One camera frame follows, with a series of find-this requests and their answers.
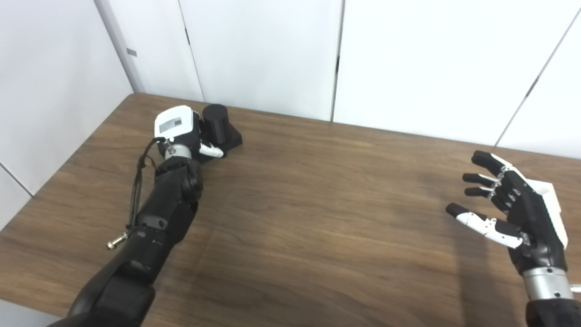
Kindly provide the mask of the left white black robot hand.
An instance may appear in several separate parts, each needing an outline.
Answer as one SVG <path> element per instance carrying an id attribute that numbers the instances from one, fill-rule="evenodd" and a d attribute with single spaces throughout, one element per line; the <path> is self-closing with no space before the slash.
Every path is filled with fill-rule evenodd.
<path id="1" fill-rule="evenodd" d="M 164 159 L 185 157 L 223 158 L 226 153 L 205 136 L 201 115 L 186 105 L 174 106 L 154 120 L 154 136 L 161 138 L 158 151 Z"/>

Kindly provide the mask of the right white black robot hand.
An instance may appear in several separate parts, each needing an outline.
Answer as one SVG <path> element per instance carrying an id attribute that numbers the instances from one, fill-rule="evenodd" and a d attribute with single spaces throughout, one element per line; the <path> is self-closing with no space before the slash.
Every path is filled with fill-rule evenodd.
<path id="1" fill-rule="evenodd" d="M 476 213 L 458 203 L 449 203 L 446 213 L 471 230 L 506 246 L 520 275 L 534 268 L 567 271 L 568 236 L 554 191 L 526 178 L 513 164 L 492 153 L 477 150 L 471 161 L 488 170 L 490 176 L 463 174 L 463 181 L 479 184 L 477 188 L 466 188 L 465 195 L 489 199 L 506 219 Z"/>

